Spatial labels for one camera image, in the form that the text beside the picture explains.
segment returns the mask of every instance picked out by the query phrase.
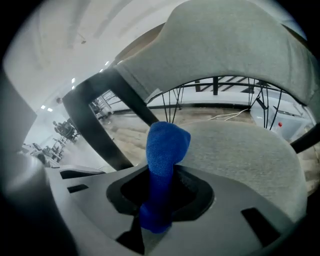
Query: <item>gym floor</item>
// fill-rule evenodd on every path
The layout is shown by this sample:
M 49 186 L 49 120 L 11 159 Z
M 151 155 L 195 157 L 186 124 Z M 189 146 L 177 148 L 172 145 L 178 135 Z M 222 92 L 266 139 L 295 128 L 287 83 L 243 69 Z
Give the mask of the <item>gym floor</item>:
M 170 110 L 172 122 L 174 108 Z M 231 114 L 239 112 L 239 109 L 229 108 L 206 108 L 206 107 L 184 107 L 177 109 L 174 123 L 183 127 L 183 124 L 208 120 L 217 115 Z M 160 121 L 166 121 L 164 109 L 153 109 L 152 112 Z M 216 120 L 224 120 L 227 117 L 217 117 Z M 249 112 L 243 112 L 228 122 L 245 122 L 255 124 Z M 145 149 L 149 127 L 133 112 L 115 113 L 102 121 L 102 125 L 108 134 L 114 138 L 114 142 L 125 154 L 125 156 L 137 165 L 145 158 Z M 307 189 L 311 194 L 320 183 L 320 144 L 307 149 L 298 154 L 300 164 L 305 173 Z M 61 165 L 81 165 L 99 169 L 104 172 L 114 171 L 91 147 L 80 137 L 74 144 L 69 143 L 64 149 Z

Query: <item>gray seat cushion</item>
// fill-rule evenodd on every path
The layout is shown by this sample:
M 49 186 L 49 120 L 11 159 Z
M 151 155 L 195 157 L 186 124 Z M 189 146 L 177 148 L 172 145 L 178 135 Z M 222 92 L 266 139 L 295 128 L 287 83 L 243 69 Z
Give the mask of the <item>gray seat cushion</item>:
M 305 176 L 283 138 L 240 122 L 201 121 L 181 127 L 190 132 L 191 142 L 180 164 L 246 184 L 294 222 L 305 215 Z

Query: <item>blue towel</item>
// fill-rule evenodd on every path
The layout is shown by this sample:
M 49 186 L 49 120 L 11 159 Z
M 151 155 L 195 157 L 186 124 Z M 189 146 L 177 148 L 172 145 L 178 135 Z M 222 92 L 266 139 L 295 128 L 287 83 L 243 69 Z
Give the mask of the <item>blue towel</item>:
M 162 233 L 171 225 L 173 165 L 185 157 L 190 138 L 190 133 L 175 124 L 156 122 L 151 125 L 146 141 L 150 189 L 148 200 L 139 211 L 142 228 Z

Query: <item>ceiling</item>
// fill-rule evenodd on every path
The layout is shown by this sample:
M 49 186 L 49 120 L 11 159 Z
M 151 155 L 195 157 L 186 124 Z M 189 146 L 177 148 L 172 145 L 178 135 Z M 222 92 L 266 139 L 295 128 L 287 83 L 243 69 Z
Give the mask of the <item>ceiling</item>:
M 4 70 L 34 111 L 42 105 L 54 108 L 54 99 L 63 97 L 73 85 L 107 68 L 135 39 L 165 23 L 171 11 L 182 2 L 184 0 L 45 1 L 12 41 L 4 58 Z M 293 18 L 277 3 L 251 2 L 304 37 Z

